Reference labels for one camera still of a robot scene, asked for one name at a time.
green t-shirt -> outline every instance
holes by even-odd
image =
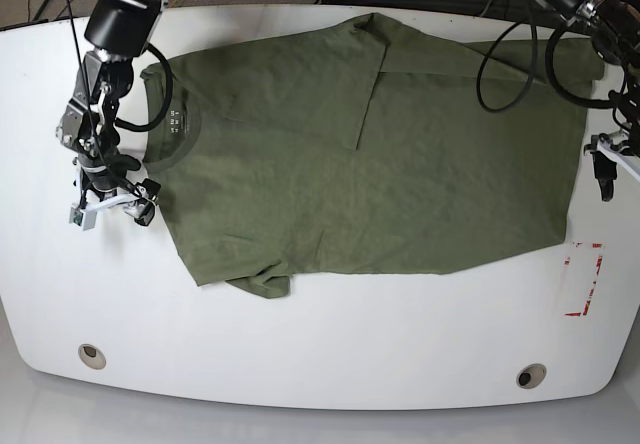
[[[529,46],[499,47],[490,105],[521,89]],[[563,242],[586,111],[540,68],[518,107],[485,113],[488,47],[374,14],[172,59],[145,166],[197,284],[276,298],[298,273],[445,274]],[[586,39],[556,60],[575,93],[603,75]],[[155,115],[164,76],[143,77]]]

t-shirt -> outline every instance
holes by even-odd
[[[446,274],[562,243],[586,111],[542,64],[518,107],[482,111],[489,45],[372,14],[172,59],[145,166],[196,283],[277,298],[299,273]],[[489,105],[520,91],[529,59],[528,41],[498,48]],[[577,94],[603,75],[587,39],[556,61]],[[164,75],[143,78],[155,115]]]

white table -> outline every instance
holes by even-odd
[[[371,11],[178,9],[162,17],[153,43],[172,57]],[[506,27],[378,11],[459,41],[492,40]],[[78,27],[82,32],[84,21]],[[527,37],[526,28],[512,36]],[[581,158],[563,246],[445,277],[299,276],[292,295],[275,301],[226,284],[198,288],[161,215],[148,229],[120,211],[99,217],[88,233],[67,224],[74,156],[54,130],[77,70],[69,24],[2,33],[0,55],[0,296],[20,354],[34,369],[194,399],[326,409],[541,401],[595,393],[609,382],[640,303],[640,186],[624,173],[614,200],[601,203],[590,158]],[[151,61],[137,60],[136,73]],[[608,74],[599,95],[618,86],[619,74]],[[139,80],[122,104],[124,117],[147,120]],[[592,112],[585,140],[611,129],[609,113]],[[144,136],[123,137],[123,147],[140,156]],[[601,252],[588,315],[566,316],[582,311]],[[103,370],[81,362],[85,343],[104,352]],[[516,376],[533,363],[548,375],[538,388],[520,389]]]

